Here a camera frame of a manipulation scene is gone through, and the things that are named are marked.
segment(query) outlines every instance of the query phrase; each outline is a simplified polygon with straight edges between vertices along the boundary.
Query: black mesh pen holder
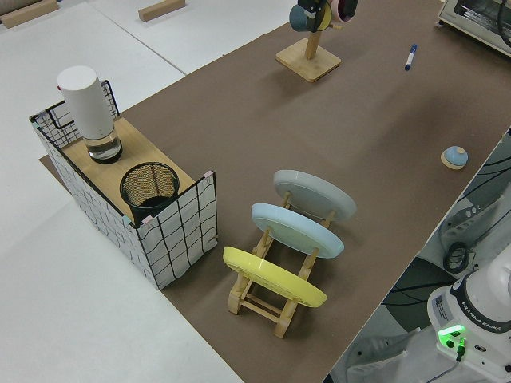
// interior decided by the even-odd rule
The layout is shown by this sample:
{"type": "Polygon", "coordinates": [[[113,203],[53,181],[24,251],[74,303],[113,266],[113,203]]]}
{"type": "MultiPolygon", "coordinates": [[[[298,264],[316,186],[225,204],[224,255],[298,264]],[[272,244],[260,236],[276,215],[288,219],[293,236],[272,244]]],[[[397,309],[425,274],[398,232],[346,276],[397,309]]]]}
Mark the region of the black mesh pen holder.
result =
{"type": "Polygon", "coordinates": [[[179,191],[179,178],[174,169],[158,162],[146,162],[129,169],[122,177],[122,199],[139,227],[151,215],[156,217],[174,202],[179,191]]]}

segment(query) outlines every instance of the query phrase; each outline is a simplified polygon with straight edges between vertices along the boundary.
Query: plate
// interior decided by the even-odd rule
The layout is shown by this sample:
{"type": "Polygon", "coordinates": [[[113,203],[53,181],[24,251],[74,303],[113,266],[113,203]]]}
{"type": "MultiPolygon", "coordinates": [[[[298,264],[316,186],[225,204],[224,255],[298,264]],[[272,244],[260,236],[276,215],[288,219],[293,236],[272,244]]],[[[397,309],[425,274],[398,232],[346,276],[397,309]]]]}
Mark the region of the plate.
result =
{"type": "Polygon", "coordinates": [[[273,175],[273,184],[282,198],[286,192],[291,193],[292,207],[315,218],[326,219],[333,210],[332,220],[346,220],[357,211],[356,203],[348,194],[311,174],[279,170],[273,175]]]}
{"type": "Polygon", "coordinates": [[[224,262],[234,271],[274,293],[308,307],[319,307],[327,296],[282,267],[234,247],[224,247],[224,262]]]}
{"type": "Polygon", "coordinates": [[[252,221],[262,231],[297,251],[311,255],[319,249],[318,258],[335,258],[344,250],[337,235],[294,211],[268,203],[252,206],[252,221]]]}

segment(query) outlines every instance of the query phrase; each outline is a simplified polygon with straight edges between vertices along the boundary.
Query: grid box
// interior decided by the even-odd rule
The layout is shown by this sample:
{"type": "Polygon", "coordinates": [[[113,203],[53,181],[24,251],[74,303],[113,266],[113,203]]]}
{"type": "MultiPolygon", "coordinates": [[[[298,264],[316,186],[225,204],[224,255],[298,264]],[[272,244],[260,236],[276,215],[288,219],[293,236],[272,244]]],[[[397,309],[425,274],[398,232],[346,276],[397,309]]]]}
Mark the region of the grid box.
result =
{"type": "MultiPolygon", "coordinates": [[[[112,118],[119,116],[110,83],[101,86],[112,118]]],[[[30,122],[83,212],[157,289],[181,277],[217,244],[215,172],[206,172],[159,215],[135,227],[65,154],[64,147],[81,139],[65,102],[33,115],[30,122]]]]}

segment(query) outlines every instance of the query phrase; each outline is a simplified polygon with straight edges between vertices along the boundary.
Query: white cylindrical container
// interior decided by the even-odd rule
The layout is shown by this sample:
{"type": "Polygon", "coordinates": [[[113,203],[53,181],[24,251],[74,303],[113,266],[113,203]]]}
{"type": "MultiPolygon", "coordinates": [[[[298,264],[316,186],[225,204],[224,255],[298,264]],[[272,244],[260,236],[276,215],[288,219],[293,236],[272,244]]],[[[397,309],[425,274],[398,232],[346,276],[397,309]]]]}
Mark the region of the white cylindrical container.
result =
{"type": "Polygon", "coordinates": [[[96,72],[72,66],[58,75],[57,83],[90,157],[100,164],[117,160],[122,145],[96,72]]]}

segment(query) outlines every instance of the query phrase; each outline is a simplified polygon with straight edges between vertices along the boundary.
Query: green light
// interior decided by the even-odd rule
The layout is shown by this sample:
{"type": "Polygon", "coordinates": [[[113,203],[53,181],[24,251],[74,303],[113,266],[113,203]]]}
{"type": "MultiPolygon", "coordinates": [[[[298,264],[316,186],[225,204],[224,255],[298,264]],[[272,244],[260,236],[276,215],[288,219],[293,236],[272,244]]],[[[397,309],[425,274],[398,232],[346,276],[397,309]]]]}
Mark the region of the green light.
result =
{"type": "MultiPolygon", "coordinates": [[[[443,345],[449,347],[447,345],[447,341],[449,341],[452,337],[457,337],[458,335],[460,335],[464,332],[465,332],[465,327],[462,325],[455,325],[455,326],[447,327],[446,329],[438,331],[438,339],[440,340],[440,342],[443,345]]],[[[463,344],[463,345],[465,344],[464,338],[460,339],[460,345],[461,344],[463,344]]]]}
{"type": "Polygon", "coordinates": [[[455,326],[447,327],[446,329],[438,331],[438,336],[444,337],[444,336],[452,334],[452,333],[463,333],[463,332],[465,332],[464,326],[455,325],[455,326]]]}

